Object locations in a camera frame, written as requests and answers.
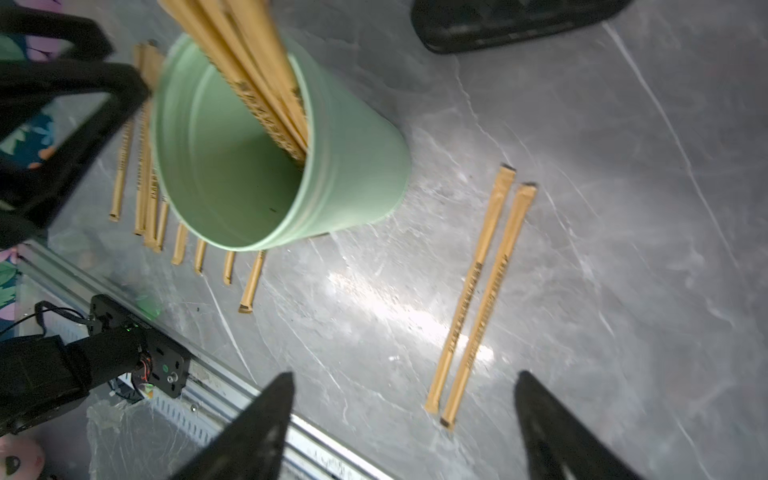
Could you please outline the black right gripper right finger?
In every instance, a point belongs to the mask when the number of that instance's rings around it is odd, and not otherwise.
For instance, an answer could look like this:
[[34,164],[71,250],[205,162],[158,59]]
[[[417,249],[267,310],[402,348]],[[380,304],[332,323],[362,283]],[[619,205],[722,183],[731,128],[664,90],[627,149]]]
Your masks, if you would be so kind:
[[531,372],[521,371],[514,406],[531,479],[638,479]]

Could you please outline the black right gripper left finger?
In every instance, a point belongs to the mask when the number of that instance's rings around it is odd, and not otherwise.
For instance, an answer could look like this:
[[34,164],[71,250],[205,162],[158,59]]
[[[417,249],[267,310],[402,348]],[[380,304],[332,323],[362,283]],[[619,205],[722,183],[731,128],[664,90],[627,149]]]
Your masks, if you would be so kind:
[[276,479],[279,477],[295,395],[294,374],[282,372],[261,389],[232,374],[216,375],[228,390],[250,403],[224,429],[176,471],[174,479]]

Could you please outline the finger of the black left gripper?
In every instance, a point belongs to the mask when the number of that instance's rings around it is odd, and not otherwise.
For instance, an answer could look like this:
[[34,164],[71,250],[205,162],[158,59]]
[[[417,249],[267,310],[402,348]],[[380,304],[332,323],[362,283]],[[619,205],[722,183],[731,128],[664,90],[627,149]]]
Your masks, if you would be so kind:
[[107,95],[101,106],[35,169],[1,157],[1,247],[42,234],[101,150],[149,96],[128,64],[58,60],[1,63],[1,136],[9,136],[59,96]]
[[66,40],[70,47],[61,58],[67,60],[104,60],[113,53],[113,46],[95,21],[64,13],[2,6],[1,33]]

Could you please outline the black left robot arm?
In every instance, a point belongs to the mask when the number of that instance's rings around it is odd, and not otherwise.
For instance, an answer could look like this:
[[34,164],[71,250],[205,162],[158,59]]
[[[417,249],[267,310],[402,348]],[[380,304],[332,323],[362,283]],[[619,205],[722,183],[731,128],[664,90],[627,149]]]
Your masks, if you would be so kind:
[[[113,48],[91,19],[18,5],[1,9],[2,34],[48,37],[69,47],[48,61],[1,62],[1,135],[60,96],[103,93],[101,106],[36,169],[1,159],[1,246],[42,235],[101,150],[149,97],[139,71],[110,63]],[[90,391],[133,369],[140,335],[118,331],[67,345],[58,336],[1,344],[1,432],[18,433],[74,409]]]

